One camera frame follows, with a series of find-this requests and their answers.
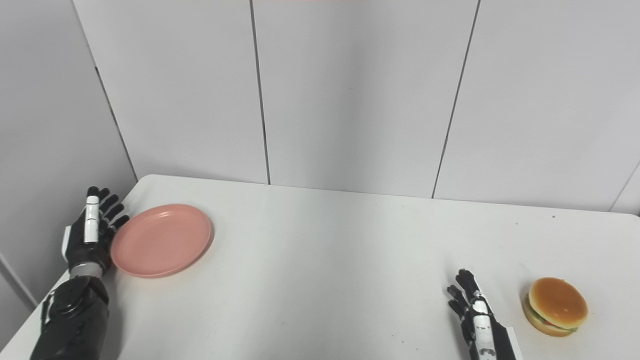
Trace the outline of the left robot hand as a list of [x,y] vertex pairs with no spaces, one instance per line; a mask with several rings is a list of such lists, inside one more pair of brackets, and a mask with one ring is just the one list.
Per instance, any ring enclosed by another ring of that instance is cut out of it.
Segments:
[[115,235],[129,220],[117,194],[107,187],[90,186],[80,216],[62,236],[61,251],[70,277],[105,276],[113,264]]

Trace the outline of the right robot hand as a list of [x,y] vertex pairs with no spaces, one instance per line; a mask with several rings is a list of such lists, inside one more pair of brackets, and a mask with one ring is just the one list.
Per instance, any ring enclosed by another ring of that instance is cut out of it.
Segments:
[[462,268],[455,281],[446,287],[448,306],[459,319],[471,360],[523,360],[514,328],[496,319],[474,274]]

